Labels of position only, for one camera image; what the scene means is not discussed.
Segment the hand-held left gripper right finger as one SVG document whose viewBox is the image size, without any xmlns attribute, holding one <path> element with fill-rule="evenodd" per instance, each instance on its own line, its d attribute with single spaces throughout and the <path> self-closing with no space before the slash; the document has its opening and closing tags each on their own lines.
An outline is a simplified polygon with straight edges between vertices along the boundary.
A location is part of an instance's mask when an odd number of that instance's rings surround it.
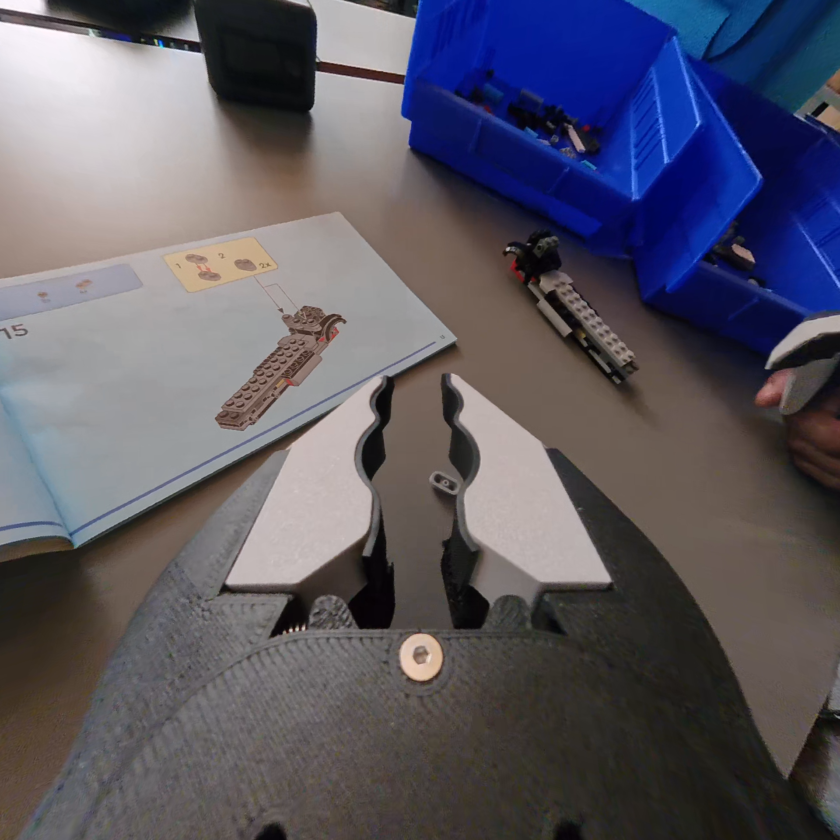
<svg viewBox="0 0 840 840">
<path fill-rule="evenodd" d="M 613 587 L 549 450 L 457 374 L 441 382 L 449 461 L 461 483 L 442 575 L 455 627 L 481 627 L 516 596 L 533 613 L 547 593 Z"/>
</svg>

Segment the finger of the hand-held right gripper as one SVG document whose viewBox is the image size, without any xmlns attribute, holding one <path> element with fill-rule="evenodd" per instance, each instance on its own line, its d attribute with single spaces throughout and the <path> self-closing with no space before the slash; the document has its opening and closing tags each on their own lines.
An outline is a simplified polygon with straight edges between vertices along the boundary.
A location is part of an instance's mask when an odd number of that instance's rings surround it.
<svg viewBox="0 0 840 840">
<path fill-rule="evenodd" d="M 822 311 L 793 328 L 770 352 L 765 370 L 789 370 L 781 415 L 795 415 L 827 386 L 838 385 L 839 312 Z"/>
</svg>

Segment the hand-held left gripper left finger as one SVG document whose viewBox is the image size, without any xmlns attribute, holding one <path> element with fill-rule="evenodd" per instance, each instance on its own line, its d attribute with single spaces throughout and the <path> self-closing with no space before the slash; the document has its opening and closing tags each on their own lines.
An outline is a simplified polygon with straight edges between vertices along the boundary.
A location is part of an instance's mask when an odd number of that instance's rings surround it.
<svg viewBox="0 0 840 840">
<path fill-rule="evenodd" d="M 394 568 L 373 477 L 385 461 L 393 379 L 366 381 L 287 450 L 227 575 L 233 592 L 333 595 L 358 625 L 391 625 Z"/>
</svg>

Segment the blue plastic storage bin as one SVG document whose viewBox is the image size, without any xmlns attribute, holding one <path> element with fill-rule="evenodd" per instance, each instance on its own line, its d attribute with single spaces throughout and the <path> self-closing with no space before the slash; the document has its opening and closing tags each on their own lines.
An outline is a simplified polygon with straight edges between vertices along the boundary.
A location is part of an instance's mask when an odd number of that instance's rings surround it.
<svg viewBox="0 0 840 840">
<path fill-rule="evenodd" d="M 588 170 L 455 95 L 493 69 L 516 88 L 602 127 Z M 420 2 L 402 115 L 409 146 L 622 255 L 639 211 L 700 128 L 689 60 L 672 28 L 626 2 Z"/>
<path fill-rule="evenodd" d="M 838 310 L 838 132 L 689 67 L 700 128 L 642 202 L 639 295 L 768 353 L 806 317 Z M 703 260 L 735 220 L 766 288 Z"/>
</svg>

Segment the pile of colourful toy bricks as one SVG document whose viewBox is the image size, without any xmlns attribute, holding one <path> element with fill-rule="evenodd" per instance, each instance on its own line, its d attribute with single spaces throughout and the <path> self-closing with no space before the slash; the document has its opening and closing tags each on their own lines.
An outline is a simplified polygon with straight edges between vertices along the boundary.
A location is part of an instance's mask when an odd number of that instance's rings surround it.
<svg viewBox="0 0 840 840">
<path fill-rule="evenodd" d="M 593 159 L 602 148 L 600 125 L 571 116 L 560 105 L 545 101 L 529 89 L 512 86 L 493 69 L 470 71 L 456 86 L 455 95 L 588 170 L 598 171 Z"/>
</svg>

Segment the person's right hand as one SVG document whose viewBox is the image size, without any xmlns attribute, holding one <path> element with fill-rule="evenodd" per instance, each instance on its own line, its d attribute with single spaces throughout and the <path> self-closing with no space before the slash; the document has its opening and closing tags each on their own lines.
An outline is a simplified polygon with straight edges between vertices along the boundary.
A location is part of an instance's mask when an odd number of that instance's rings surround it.
<svg viewBox="0 0 840 840">
<path fill-rule="evenodd" d="M 803 408 L 783 416 L 793 465 L 831 491 L 839 491 L 839 384 L 832 380 Z"/>
</svg>

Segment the light blue instruction booklet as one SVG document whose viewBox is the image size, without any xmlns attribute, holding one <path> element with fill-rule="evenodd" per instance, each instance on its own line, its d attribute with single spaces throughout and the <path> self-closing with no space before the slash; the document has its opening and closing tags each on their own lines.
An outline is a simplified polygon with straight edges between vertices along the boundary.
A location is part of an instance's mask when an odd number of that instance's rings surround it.
<svg viewBox="0 0 840 840">
<path fill-rule="evenodd" d="M 2 561 L 117 529 L 456 342 L 340 214 L 2 279 Z"/>
</svg>

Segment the grey black brick model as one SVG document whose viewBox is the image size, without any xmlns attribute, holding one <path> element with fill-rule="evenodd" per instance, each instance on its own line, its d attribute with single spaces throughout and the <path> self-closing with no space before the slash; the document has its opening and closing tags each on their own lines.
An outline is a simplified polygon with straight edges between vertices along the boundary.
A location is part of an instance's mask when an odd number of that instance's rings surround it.
<svg viewBox="0 0 840 840">
<path fill-rule="evenodd" d="M 511 271 L 536 299 L 537 309 L 562 338 L 573 338 L 604 376 L 616 385 L 637 371 L 636 357 L 562 271 L 560 239 L 548 228 L 503 250 Z"/>
</svg>

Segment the teal upholstered chair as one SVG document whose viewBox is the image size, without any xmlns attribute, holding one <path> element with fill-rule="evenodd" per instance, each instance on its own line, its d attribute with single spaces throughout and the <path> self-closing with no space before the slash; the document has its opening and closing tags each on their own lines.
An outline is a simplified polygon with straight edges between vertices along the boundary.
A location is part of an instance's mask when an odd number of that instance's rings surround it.
<svg viewBox="0 0 840 840">
<path fill-rule="evenodd" d="M 838 1 L 634 1 L 684 51 L 789 112 L 838 70 Z"/>
</svg>

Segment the black cube device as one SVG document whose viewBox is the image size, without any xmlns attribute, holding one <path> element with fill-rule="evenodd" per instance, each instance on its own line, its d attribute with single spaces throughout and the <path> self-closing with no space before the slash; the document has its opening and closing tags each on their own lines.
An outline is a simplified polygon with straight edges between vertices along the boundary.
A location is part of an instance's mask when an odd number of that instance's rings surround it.
<svg viewBox="0 0 840 840">
<path fill-rule="evenodd" d="M 209 82 L 223 100 L 309 112 L 317 17 L 307 2 L 195 1 Z"/>
</svg>

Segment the flat black box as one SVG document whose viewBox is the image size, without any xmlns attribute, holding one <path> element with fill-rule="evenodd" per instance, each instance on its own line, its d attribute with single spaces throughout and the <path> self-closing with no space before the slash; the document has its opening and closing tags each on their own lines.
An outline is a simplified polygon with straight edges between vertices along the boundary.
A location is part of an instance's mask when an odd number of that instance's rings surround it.
<svg viewBox="0 0 840 840">
<path fill-rule="evenodd" d="M 192 1 L 48 1 L 49 7 L 108 20 L 151 23 L 158 19 L 183 15 L 192 9 Z"/>
</svg>

